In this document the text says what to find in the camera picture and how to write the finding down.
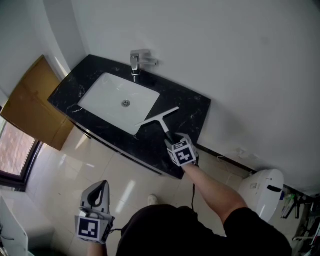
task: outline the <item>black shirt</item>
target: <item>black shirt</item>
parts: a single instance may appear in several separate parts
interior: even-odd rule
[[[285,236],[248,208],[235,210],[224,230],[227,237],[214,234],[188,207],[152,205],[138,211],[122,229],[117,256],[291,256]]]

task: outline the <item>sink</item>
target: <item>sink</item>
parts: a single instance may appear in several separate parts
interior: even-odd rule
[[[159,93],[109,73],[103,73],[78,105],[119,129],[136,135]]]

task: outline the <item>countertop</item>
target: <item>countertop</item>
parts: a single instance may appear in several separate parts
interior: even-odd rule
[[[171,162],[164,143],[165,133],[159,122],[146,124],[136,135],[131,135],[78,105],[103,73],[134,82],[129,65],[88,55],[60,83],[48,101],[75,123],[109,144],[168,175],[181,179],[184,172]],[[160,93],[146,119],[179,107],[178,111],[164,118],[165,123],[171,132],[188,134],[193,143],[197,143],[209,110],[210,99],[143,70],[136,84]]]

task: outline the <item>sink drain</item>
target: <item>sink drain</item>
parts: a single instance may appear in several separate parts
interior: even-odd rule
[[[130,106],[130,101],[125,99],[124,101],[122,101],[121,105],[122,107],[127,108]]]

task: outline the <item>shoe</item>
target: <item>shoe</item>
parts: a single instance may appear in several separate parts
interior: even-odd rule
[[[148,196],[148,206],[155,206],[158,205],[158,197],[156,197],[154,194],[151,194]]]

